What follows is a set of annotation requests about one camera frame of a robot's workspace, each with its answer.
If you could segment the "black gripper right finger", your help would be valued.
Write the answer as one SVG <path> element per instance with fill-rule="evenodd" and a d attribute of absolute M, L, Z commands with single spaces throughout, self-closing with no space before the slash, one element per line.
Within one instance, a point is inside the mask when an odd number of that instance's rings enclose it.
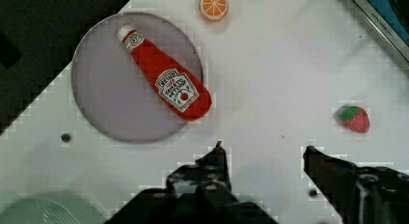
<path fill-rule="evenodd" d="M 385 166 L 359 167 L 309 146 L 304 171 L 343 224 L 409 224 L 409 178 Z"/>

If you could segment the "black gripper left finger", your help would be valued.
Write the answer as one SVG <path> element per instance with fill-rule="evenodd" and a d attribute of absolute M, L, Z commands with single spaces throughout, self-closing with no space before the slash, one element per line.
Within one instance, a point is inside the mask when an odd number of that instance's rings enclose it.
<path fill-rule="evenodd" d="M 232 194 L 227 154 L 217 144 L 178 167 L 163 188 L 138 193 L 104 224 L 278 224 L 253 202 Z"/>

